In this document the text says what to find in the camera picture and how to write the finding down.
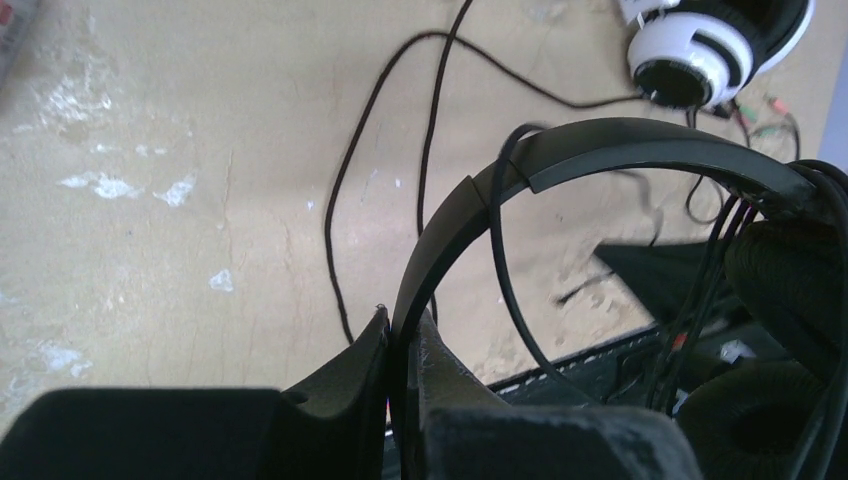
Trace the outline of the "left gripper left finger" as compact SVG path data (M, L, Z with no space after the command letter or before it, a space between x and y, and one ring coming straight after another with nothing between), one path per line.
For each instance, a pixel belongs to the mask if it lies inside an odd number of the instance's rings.
M376 479L389 320L287 390L75 388L1 442L5 479Z

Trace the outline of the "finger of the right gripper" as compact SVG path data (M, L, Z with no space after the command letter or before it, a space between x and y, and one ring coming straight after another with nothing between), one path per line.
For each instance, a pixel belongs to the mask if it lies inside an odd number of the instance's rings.
M593 255L620 277L655 322L671 325L698 278L706 245L601 243Z

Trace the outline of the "black headphones with cable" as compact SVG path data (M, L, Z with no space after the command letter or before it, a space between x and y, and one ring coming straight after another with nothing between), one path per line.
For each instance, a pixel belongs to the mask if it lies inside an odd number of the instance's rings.
M391 73L397 61L408 48L416 42L431 36L442 35L440 32L427 31L412 37L407 43L402 44L390 58L371 92L365 108L360 116L353 135L350 139L348 149L339 167L335 183L331 189L324 217L324 241L329 278L340 315L343 333L349 342L354 343L354 337L350 330L349 320L345 309L343 295L338 283L335 260L332 246L332 219L338 194L344 180L347 168L352 160L353 153L359 142L364 127L370 116L371 110L376 102L377 96L382 89L385 80ZM502 233L500 226L500 208L502 204L524 188L530 188L534 193L539 193L570 180L582 178L601 172L612 172L613 170L630 168L661 168L668 170L679 170L710 176L716 180L723 176L728 185L738 190L749 203L756 199L780 199L782 204L772 205L773 212L767 210L767 204L762 204L764 213L777 214L780 211L790 211L790 207L796 207L798 215L801 215L801 200L812 201L815 185L816 191L826 200L827 208L830 209L836 231L843 249L843 261L847 262L847 176L841 171L831 168L832 165L817 161L802 161L795 163L800 168L797 173L787 173L790 166L778 167L776 163L772 166L765 165L766 160L757 160L763 164L762 171L745 170L741 163L724 165L719 160L731 160L748 155L753 162L755 152L724 141L718 137L707 135L695 129L684 128L679 125L663 123L654 120L636 118L604 118L581 121L552 129L541 129L540 125L525 124L516 129L512 136L507 139L504 147L507 156L518 152L517 160L501 158L500 156L493 164L494 175L492 182L486 187L489 197L483 197L477 193L477 201L481 206L477 210L469 211L468 218L457 217L459 221L458 230L445 231L442 235L437 232L435 239L429 239L423 229L420 241L424 241L428 247L438 247L434 252L433 259L426 260L423 265L421 278L415 277L413 272L412 290L407 297L397 300L398 307L407 308L403 310L396 320L399 321L396 332L404 340L406 335L403 321L418 321L421 313L426 309L435 293L435 289L441 282L444 274L450 269L455 260L463 253L467 246L473 243L486 230L491 230L493 256L496 260L496 270L499 282L503 280L502 294L507 301L510 315L517 329L523 325L520 309L513 302L511 281L508 271L501 268L505 262L503 250L500 248ZM505 177L508 165L517 172L518 187L506 187L502 180ZM788 470L789 478L801 479L802 473L809 474L806 479L824 479L825 473L834 461L834 454L838 444L839 436L842 435L842 425L847 412L847 352L840 354L838 366L836 367L835 386L830 387L830 397L825 401L825 410L820 420L811 424L811 439L807 444L802 444L799 453L796 453L796 470Z

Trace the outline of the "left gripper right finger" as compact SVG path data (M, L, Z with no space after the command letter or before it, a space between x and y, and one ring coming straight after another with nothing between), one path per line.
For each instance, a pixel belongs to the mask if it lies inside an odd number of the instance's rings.
M482 384L424 312L405 377L408 479L699 479L667 417L638 407L512 406Z

